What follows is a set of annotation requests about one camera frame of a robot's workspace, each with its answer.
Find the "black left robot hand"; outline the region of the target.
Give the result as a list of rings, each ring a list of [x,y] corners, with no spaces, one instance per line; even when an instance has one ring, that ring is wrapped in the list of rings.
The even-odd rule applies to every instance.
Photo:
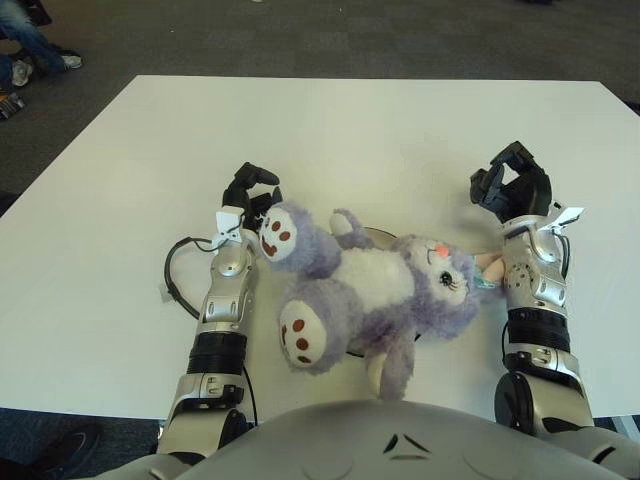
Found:
[[[258,184],[273,186],[274,189],[271,193],[262,193],[251,198],[249,191]],[[274,173],[245,162],[237,170],[234,179],[224,191],[222,205],[241,208],[244,211],[242,226],[245,229],[258,232],[264,214],[274,204],[283,200],[279,184],[279,177]]]

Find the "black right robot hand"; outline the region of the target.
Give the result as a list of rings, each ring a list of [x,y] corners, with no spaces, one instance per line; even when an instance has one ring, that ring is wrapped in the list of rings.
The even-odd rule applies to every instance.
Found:
[[[470,200],[495,214],[501,223],[525,215],[547,216],[551,182],[534,156],[514,141],[497,154],[488,170],[470,177]]]

